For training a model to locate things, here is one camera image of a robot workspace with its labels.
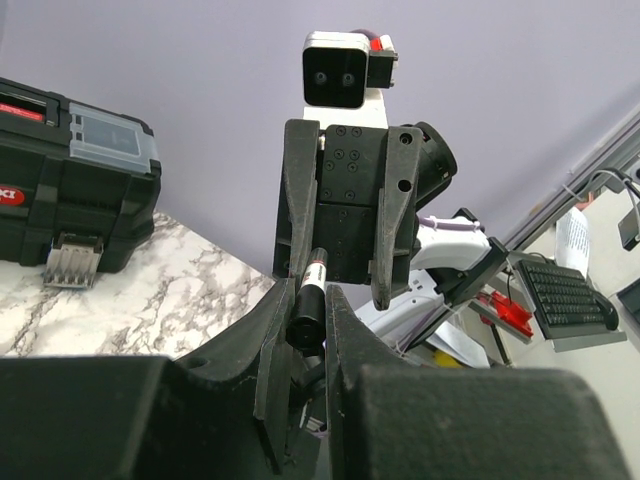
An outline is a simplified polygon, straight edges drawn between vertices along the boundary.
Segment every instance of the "white marble countertop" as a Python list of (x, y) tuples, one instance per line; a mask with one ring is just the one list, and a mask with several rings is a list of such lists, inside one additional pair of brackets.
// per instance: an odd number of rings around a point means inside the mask
[(0, 355), (190, 352), (245, 315), (273, 281), (156, 214), (151, 239), (87, 291), (45, 288), (43, 266), (0, 261)]

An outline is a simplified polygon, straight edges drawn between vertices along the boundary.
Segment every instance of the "yellow object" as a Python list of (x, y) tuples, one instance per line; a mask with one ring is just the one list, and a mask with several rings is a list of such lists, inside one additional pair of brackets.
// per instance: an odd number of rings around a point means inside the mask
[(440, 350), (436, 350), (433, 354), (433, 358), (436, 361), (436, 365), (443, 368), (464, 368), (464, 366), (453, 358), (451, 355), (444, 353)]

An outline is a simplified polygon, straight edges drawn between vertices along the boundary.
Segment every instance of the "metallic latch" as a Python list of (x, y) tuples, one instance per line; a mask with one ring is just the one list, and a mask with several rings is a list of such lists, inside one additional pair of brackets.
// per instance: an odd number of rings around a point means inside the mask
[(91, 288), (104, 251), (99, 237), (61, 233), (44, 272), (47, 287)]

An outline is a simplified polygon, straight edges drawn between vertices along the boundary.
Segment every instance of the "keyboard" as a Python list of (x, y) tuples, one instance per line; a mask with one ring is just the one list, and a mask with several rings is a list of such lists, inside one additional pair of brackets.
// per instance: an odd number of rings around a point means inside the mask
[(533, 301), (546, 338), (606, 333), (603, 306), (582, 273), (551, 263), (521, 260), (514, 265)]

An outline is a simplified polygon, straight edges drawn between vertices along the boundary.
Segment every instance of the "computer mouse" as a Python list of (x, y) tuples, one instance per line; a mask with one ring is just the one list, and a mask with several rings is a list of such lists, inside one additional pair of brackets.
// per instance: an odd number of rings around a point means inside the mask
[(600, 307), (600, 311), (604, 315), (604, 324), (607, 330), (617, 330), (620, 319), (613, 303), (597, 290), (593, 290), (593, 296)]

